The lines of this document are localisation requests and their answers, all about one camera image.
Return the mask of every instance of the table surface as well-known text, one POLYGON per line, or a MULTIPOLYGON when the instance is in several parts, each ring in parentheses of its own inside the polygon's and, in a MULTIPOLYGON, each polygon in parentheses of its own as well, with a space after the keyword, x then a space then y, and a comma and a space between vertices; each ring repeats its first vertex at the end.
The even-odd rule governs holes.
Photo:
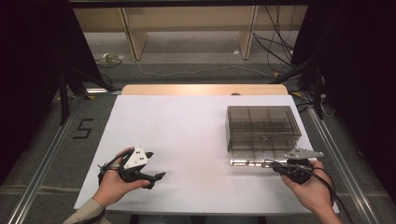
POLYGON ((98 164, 123 148, 141 145, 154 153, 142 173, 166 172, 165 177, 153 189, 134 190, 107 210, 166 215, 310 213, 271 169, 231 166, 227 154, 227 105, 290 105, 303 135, 297 147, 312 150, 286 93, 281 85, 126 86, 114 104, 75 208, 94 194, 98 164), (283 90, 283 95, 260 95, 270 89, 283 90), (248 90, 256 95, 248 95, 248 90), (233 92, 245 95, 231 96, 233 92))

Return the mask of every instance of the hand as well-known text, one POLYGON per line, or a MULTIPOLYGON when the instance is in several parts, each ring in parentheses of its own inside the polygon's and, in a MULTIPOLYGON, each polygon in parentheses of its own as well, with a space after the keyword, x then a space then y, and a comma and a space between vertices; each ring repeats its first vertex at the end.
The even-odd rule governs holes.
MULTIPOLYGON (((118 153, 117 156, 127 150, 130 150, 130 148, 125 148, 123 151, 118 153)), ((143 188, 147 185, 149 185, 149 181, 147 180, 136 180, 135 182, 126 183, 120 178, 118 171, 107 170, 99 189, 92 198, 103 207, 108 207, 109 205, 118 202, 129 191, 143 188)))
MULTIPOLYGON (((311 161, 312 167, 323 169, 320 161, 311 161)), ((321 170, 315 169, 314 174, 323 178, 331 184, 330 178, 321 170)), ((321 223, 341 223, 338 216, 332 210, 330 192, 327 187, 317 178, 311 176, 308 181, 299 185, 285 175, 281 176, 285 185, 296 195, 301 205, 311 210, 321 221, 321 223)))

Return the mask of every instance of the wrist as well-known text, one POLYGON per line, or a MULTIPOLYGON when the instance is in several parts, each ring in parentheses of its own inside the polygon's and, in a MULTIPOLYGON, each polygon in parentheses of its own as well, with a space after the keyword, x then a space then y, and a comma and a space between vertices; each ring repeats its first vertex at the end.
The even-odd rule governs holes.
POLYGON ((102 205, 105 209, 106 209, 109 205, 111 205, 111 203, 108 203, 104 197, 100 196, 100 195, 97 194, 97 193, 93 195, 92 199, 95 200, 95 201, 96 201, 97 203, 99 203, 100 205, 102 205))
POLYGON ((313 209, 312 212, 319 219, 322 224, 337 224, 341 223, 339 217, 334 213, 331 206, 319 207, 318 209, 313 209))

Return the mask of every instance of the transparent plastic box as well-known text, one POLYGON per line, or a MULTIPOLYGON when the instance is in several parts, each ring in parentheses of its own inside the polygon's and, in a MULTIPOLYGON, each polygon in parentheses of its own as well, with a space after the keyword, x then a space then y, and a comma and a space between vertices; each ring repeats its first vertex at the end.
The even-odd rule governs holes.
POLYGON ((231 165, 282 162, 301 137, 289 106, 228 106, 226 130, 231 165))

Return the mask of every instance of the finger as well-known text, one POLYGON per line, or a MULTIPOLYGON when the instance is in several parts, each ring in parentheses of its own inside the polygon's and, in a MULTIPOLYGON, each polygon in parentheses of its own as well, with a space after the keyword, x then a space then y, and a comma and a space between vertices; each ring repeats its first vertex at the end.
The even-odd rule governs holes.
POLYGON ((149 184, 150 184, 150 182, 148 180, 141 179, 141 180, 136 180, 134 182, 128 183, 127 185, 128 185, 129 190, 133 190, 133 189, 143 188, 149 184))
POLYGON ((285 175, 281 175, 280 178, 282 178, 283 183, 288 186, 290 189, 294 189, 298 184, 294 181, 292 181, 290 178, 288 178, 285 175))
POLYGON ((323 163, 321 161, 311 161, 311 165, 312 167, 316 167, 316 168, 321 168, 321 169, 324 168, 323 163))
MULTIPOLYGON (((127 147, 123 151, 117 153, 116 157, 118 157, 120 154, 122 154, 122 153, 124 153, 126 151, 129 151, 129 150, 132 150, 132 149, 134 149, 134 147, 127 147)), ((119 158, 118 160, 116 160, 116 163, 121 163, 121 161, 122 161, 122 158, 119 158)))
POLYGON ((117 153, 116 157, 117 157, 117 156, 119 156, 120 154, 122 154, 122 153, 126 152, 126 151, 129 151, 129 150, 131 150, 131 149, 134 149, 134 147, 127 147, 127 148, 125 148, 123 151, 121 151, 121 152, 117 153))
POLYGON ((113 169, 108 169, 103 177, 103 179, 111 179, 112 181, 118 178, 120 178, 119 171, 113 169))

